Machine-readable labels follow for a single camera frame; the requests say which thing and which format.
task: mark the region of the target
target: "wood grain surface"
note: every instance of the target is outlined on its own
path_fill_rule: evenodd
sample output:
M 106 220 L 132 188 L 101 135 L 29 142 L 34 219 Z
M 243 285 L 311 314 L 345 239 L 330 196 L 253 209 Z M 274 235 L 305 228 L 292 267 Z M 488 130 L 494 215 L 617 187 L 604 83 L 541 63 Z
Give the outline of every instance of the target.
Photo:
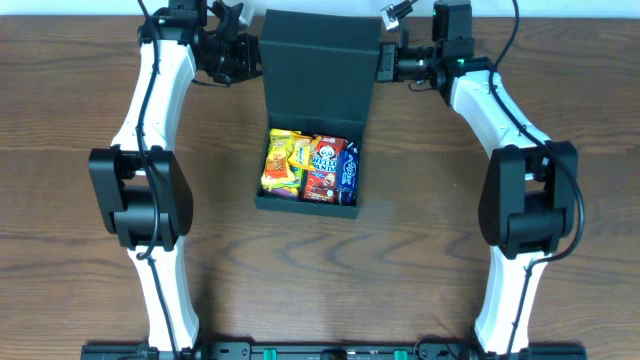
M 76 359 L 88 341 L 146 339 L 138 277 L 87 170 L 129 108 L 141 23 L 0 18 L 2 359 Z M 512 23 L 476 19 L 476 53 L 495 58 Z M 430 20 L 410 24 L 412 43 L 431 43 Z M 637 359 L 640 22 L 523 19 L 501 73 L 539 128 L 578 147 L 587 204 L 582 245 L 545 271 L 530 338 Z M 203 330 L 257 342 L 468 336 L 489 270 L 476 217 L 488 160 L 465 121 L 434 93 L 376 85 L 353 221 L 255 208 L 265 116 L 261 79 L 192 86 L 184 102 L 187 270 Z

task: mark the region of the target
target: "black box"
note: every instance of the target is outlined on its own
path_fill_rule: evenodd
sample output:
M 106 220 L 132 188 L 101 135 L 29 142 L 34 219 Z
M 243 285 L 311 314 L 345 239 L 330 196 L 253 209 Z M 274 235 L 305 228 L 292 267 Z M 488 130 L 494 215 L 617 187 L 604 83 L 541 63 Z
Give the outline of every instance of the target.
M 363 138 L 380 55 L 380 28 L 379 19 L 267 10 L 260 57 L 268 123 L 260 175 L 272 128 L 347 139 L 358 147 L 360 164 L 366 161 Z M 256 206 L 355 218 L 359 190 L 354 206 L 311 203 L 265 196 L 258 177 Z

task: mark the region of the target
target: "red wrapper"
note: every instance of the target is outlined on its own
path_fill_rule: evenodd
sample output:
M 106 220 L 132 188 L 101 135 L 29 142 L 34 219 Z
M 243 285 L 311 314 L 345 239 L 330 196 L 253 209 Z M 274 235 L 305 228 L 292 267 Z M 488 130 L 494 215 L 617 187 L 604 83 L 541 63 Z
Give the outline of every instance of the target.
M 336 171 L 338 156 L 347 141 L 330 136 L 316 136 L 312 162 L 315 171 L 309 171 L 304 188 L 304 198 L 334 203 L 336 201 Z

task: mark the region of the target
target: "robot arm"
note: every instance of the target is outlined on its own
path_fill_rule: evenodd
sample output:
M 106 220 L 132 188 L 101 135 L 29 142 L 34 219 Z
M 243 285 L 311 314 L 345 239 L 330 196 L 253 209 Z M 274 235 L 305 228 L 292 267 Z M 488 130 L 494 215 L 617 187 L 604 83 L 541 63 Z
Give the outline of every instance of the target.
M 118 234 L 121 246 L 128 248 L 140 277 L 149 316 L 148 344 L 163 352 L 172 351 L 172 340 L 178 350 L 193 348 L 198 335 L 198 317 L 189 297 L 184 259 L 193 198 L 173 154 L 187 88 L 199 69 L 226 87 L 260 75 L 256 71 L 257 38 L 237 34 L 249 25 L 251 19 L 246 15 L 252 14 L 250 7 L 242 3 L 233 7 L 214 3 L 211 10 L 226 21 L 220 21 L 212 32 L 204 30 L 206 9 L 205 1 L 172 0 L 168 8 L 158 10 L 140 27 L 140 75 L 129 112 L 111 148 L 94 149 L 89 160 L 105 225 L 109 232 Z M 147 26 L 149 21 L 157 22 L 155 27 Z M 148 187 L 124 184 L 124 180 L 135 175 L 144 176 L 135 128 L 156 61 L 150 36 L 153 29 L 158 29 L 160 38 L 159 71 L 144 114 L 143 148 L 155 169 L 152 176 L 160 205 L 162 247 L 151 251 L 157 279 L 147 262 L 136 258 L 149 246 L 154 222 L 152 194 Z M 174 339 L 169 337 L 167 322 Z
M 400 6 L 406 8 L 407 4 L 405 1 Z M 381 12 L 383 18 L 389 16 L 388 7 Z M 399 24 L 396 29 L 402 31 L 401 41 L 382 44 L 377 80 L 428 83 L 467 121 L 489 156 L 478 218 L 482 234 L 491 245 L 491 265 L 475 334 L 484 353 L 503 355 L 508 352 L 516 326 L 512 352 L 518 353 L 529 346 L 529 315 L 546 263 L 530 274 L 525 269 L 531 262 L 551 256 L 559 239 L 569 234 L 574 198 L 566 176 L 556 171 L 555 164 L 499 106 L 490 91 L 489 76 L 493 74 L 494 89 L 516 121 L 552 148 L 574 174 L 576 151 L 570 143 L 552 143 L 535 128 L 507 94 L 500 75 L 490 71 L 493 64 L 487 58 L 474 57 L 468 1 L 436 1 L 433 14 L 432 39 L 436 45 L 417 48 L 406 45 L 408 30 L 401 19 L 406 11 L 392 14 Z M 529 193 L 526 181 L 544 182 L 544 190 Z M 519 324 L 514 324 L 525 284 Z

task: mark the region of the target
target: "snack package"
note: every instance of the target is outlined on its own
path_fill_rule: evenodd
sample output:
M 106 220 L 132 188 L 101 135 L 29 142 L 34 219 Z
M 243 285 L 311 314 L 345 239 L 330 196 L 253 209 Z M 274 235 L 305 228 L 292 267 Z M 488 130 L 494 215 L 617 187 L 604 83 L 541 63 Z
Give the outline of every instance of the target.
M 264 165 L 261 182 L 263 186 L 292 182 L 295 175 L 291 172 L 287 159 L 293 151 L 293 134 L 289 130 L 271 129 L 269 136 L 269 154 Z
M 283 186 L 283 187 L 273 188 L 273 189 L 265 188 L 264 191 L 278 197 L 291 198 L 291 199 L 298 198 L 297 188 L 290 188 L 290 187 Z
M 336 201 L 336 171 L 338 156 L 347 141 L 329 136 L 316 136 L 312 153 L 314 171 L 307 176 L 304 199 L 334 203 Z
M 310 136 L 294 134 L 293 153 L 289 156 L 289 165 L 303 170 L 315 170 L 311 163 L 312 149 L 313 145 L 315 145 L 313 142 L 314 140 Z
M 275 185 L 263 185 L 262 188 L 271 195 L 281 196 L 286 198 L 297 198 L 300 194 L 300 187 L 302 186 L 302 176 L 304 175 L 304 169 L 291 166 L 291 172 L 295 179 L 292 182 L 286 182 Z
M 337 185 L 338 204 L 353 205 L 358 172 L 358 149 L 353 143 L 338 156 Z

